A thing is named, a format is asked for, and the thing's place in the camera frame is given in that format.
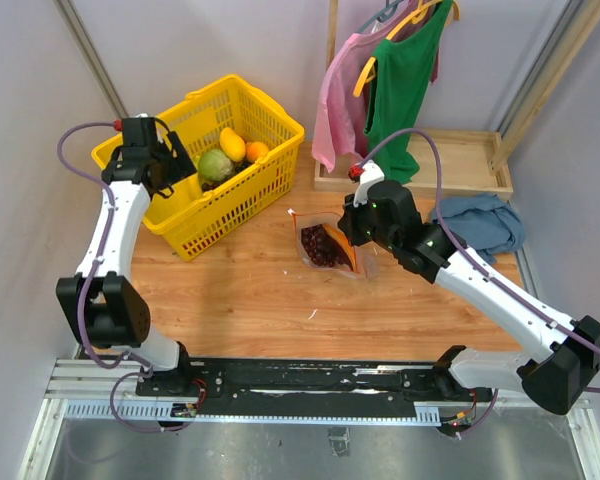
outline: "green shirt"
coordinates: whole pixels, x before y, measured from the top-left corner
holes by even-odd
[[[371,82],[365,134],[369,151],[396,130],[413,127],[429,86],[440,36],[453,0],[443,0],[419,31],[393,43],[384,39],[373,51],[376,77]],[[386,178],[411,181],[420,167],[406,151],[410,135],[389,142],[373,158]]]

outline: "pink shirt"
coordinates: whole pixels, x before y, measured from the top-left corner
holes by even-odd
[[[333,171],[338,155],[352,154],[354,162],[362,160],[367,154],[367,138],[364,127],[367,120],[366,89],[356,98],[353,89],[362,68],[373,54],[376,46],[409,13],[417,8],[418,2],[411,0],[404,10],[381,29],[368,35],[354,33],[345,42],[322,81],[318,114],[313,133],[311,153],[313,157]],[[418,31],[429,19],[433,8],[417,25],[407,25],[394,37],[394,41],[403,40]],[[437,75],[434,70],[432,79]]]

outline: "wooden tabletop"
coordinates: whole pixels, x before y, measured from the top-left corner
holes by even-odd
[[[342,212],[342,193],[315,192],[303,144],[293,190],[191,262],[142,227],[133,284],[153,324],[193,356],[435,360],[451,345],[518,350],[515,340],[462,298],[365,250],[379,275],[352,280],[305,266],[296,253],[298,213]],[[430,199],[416,199],[423,218]],[[512,254],[496,268],[520,283]]]

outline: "red connector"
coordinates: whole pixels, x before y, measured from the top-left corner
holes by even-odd
[[[364,173],[364,168],[360,165],[354,165],[349,169],[349,178],[352,182],[359,182],[360,176]]]

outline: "robotic arm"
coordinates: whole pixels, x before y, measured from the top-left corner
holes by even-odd
[[[406,270],[436,283],[475,305],[509,332],[524,352],[478,352],[451,347],[436,363],[463,387],[524,391],[542,408],[566,414],[600,369],[600,357],[556,328],[561,325],[600,347],[600,323],[586,316],[575,321],[532,297],[492,269],[464,240],[466,253],[487,276],[458,251],[440,225],[423,223],[411,192],[395,180],[385,180],[373,161],[354,167],[359,181],[345,198],[338,226],[352,245],[373,241],[391,252]],[[540,318],[507,294],[502,283],[537,309]]]
[[[142,218],[154,195],[168,198],[173,185],[196,172],[177,134],[167,129],[171,149],[158,135],[159,119],[141,115],[115,125],[122,132],[117,147],[102,172],[115,198],[110,204],[103,191],[102,208],[87,253],[70,278],[61,278],[56,296],[74,337],[83,344],[79,323],[84,322],[92,346],[129,351],[153,365],[154,376],[163,376],[172,392],[188,391],[191,384],[189,357],[184,346],[150,326],[149,307],[131,285],[131,258]],[[115,208],[113,222],[109,210]],[[101,258],[98,246],[106,237]],[[78,298],[94,260],[99,264],[89,285],[82,318]]]

